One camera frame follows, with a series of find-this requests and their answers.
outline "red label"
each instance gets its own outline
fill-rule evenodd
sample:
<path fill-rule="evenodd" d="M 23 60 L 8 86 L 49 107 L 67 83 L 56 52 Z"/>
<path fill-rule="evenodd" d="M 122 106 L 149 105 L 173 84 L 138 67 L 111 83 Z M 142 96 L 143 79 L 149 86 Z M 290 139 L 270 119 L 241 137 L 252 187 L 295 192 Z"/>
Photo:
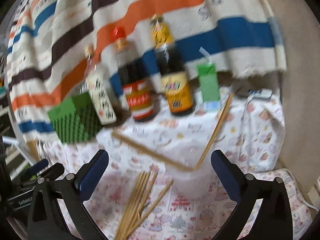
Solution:
<path fill-rule="evenodd" d="M 141 119 L 153 113 L 153 104 L 145 81 L 126 85 L 123 90 L 135 119 Z"/>

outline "shelf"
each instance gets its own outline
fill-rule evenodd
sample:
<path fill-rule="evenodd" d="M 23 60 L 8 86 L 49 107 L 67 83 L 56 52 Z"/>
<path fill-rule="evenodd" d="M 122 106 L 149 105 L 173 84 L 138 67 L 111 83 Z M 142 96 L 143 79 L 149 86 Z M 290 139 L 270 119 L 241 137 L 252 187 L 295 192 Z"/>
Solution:
<path fill-rule="evenodd" d="M 16 157 L 18 157 L 20 152 L 17 149 L 13 150 L 13 153 L 11 153 L 8 157 L 5 159 L 5 163 L 8 165 L 11 161 L 13 161 Z"/>
<path fill-rule="evenodd" d="M 27 160 L 24 160 L 14 171 L 12 171 L 10 173 L 11 180 L 15 179 L 28 164 L 29 162 Z"/>

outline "blue gripper pad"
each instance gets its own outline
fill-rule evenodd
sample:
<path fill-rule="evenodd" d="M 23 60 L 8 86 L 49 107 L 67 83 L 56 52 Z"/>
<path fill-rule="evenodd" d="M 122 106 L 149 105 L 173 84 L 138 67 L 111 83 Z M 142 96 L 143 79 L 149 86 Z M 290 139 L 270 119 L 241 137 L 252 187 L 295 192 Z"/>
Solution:
<path fill-rule="evenodd" d="M 80 191 L 79 200 L 89 200 L 96 186 L 98 185 L 103 173 L 109 164 L 109 155 L 105 150 L 99 150 L 91 161 L 85 165 L 89 165 L 86 174 L 76 187 Z"/>
<path fill-rule="evenodd" d="M 29 169 L 29 173 L 31 176 L 36 175 L 38 172 L 42 171 L 48 165 L 49 165 L 49 161 L 47 159 L 43 159 L 43 160 L 39 161 L 38 163 L 36 163 L 35 165 L 33 165 Z"/>
<path fill-rule="evenodd" d="M 211 154 L 211 166 L 229 198 L 239 203 L 241 201 L 241 187 L 245 184 L 242 171 L 237 165 L 232 164 L 220 150 L 215 150 Z"/>

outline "soy sauce bottle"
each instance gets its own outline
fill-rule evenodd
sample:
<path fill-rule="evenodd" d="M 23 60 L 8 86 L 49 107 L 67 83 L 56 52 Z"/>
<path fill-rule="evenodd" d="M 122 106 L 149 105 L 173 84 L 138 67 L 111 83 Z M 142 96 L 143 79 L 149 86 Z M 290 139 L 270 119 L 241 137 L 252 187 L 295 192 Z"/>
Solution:
<path fill-rule="evenodd" d="M 170 111 L 184 116 L 194 111 L 194 101 L 181 55 L 162 15 L 150 18 L 157 64 L 161 73 L 163 92 Z"/>
<path fill-rule="evenodd" d="M 155 116 L 155 111 L 144 79 L 144 65 L 137 59 L 135 46 L 127 40 L 124 28 L 115 28 L 111 36 L 115 40 L 118 75 L 133 118 L 136 122 L 149 121 Z"/>
<path fill-rule="evenodd" d="M 100 123 L 102 125 L 115 123 L 117 115 L 104 86 L 103 68 L 93 60 L 93 46 L 86 46 L 84 53 L 87 60 L 87 68 L 84 73 L 85 86 L 83 89 L 88 90 Z"/>

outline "plastic cup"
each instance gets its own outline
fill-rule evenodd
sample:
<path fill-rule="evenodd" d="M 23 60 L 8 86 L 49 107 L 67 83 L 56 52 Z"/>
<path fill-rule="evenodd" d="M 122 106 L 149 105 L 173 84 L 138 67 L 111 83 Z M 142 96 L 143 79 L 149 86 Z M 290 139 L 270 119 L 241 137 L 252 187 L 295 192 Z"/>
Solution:
<path fill-rule="evenodd" d="M 206 143 L 200 143 L 195 140 L 181 140 L 179 144 L 166 152 L 166 156 L 190 168 L 194 168 L 205 146 Z M 208 193 L 210 183 L 212 182 L 212 175 L 214 174 L 211 166 L 211 154 L 207 154 L 203 163 L 196 171 L 180 171 L 168 164 L 165 167 L 168 175 L 173 178 L 173 185 L 177 188 L 179 194 L 188 200 L 200 198 Z"/>

